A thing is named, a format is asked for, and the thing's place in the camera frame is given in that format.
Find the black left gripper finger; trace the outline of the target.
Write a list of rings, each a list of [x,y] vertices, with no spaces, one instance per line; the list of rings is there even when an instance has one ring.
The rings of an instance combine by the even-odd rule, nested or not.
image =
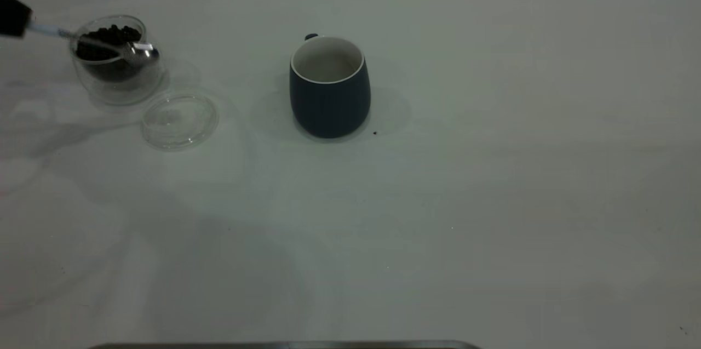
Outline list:
[[[32,9],[20,0],[1,0],[1,35],[23,38],[32,20]]]

